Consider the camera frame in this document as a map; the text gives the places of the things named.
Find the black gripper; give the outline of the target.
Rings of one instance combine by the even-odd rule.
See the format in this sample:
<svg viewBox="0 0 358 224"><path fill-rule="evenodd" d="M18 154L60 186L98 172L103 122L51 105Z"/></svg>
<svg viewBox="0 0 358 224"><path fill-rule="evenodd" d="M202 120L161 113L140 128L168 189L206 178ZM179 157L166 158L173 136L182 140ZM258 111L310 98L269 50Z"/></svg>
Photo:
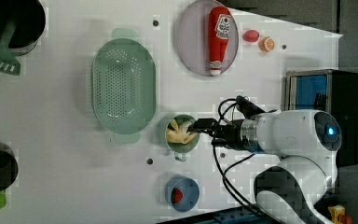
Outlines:
<svg viewBox="0 0 358 224"><path fill-rule="evenodd" d="M241 140L242 119L235 119L230 124L218 124L216 119L197 119L187 130L192 133L205 133L213 137L212 145L234 150L243 150Z"/></svg>

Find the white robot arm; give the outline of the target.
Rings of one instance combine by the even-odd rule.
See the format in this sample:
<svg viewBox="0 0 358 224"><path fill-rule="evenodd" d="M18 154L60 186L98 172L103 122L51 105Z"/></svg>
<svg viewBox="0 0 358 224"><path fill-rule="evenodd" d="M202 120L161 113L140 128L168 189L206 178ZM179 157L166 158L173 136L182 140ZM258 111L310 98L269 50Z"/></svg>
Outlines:
<svg viewBox="0 0 358 224"><path fill-rule="evenodd" d="M337 180L342 131L332 115L311 109L258 110L225 125L198 119L188 129L210 135L218 147L279 158L254 180L256 205L266 215L282 224L333 224L314 208Z"/></svg>

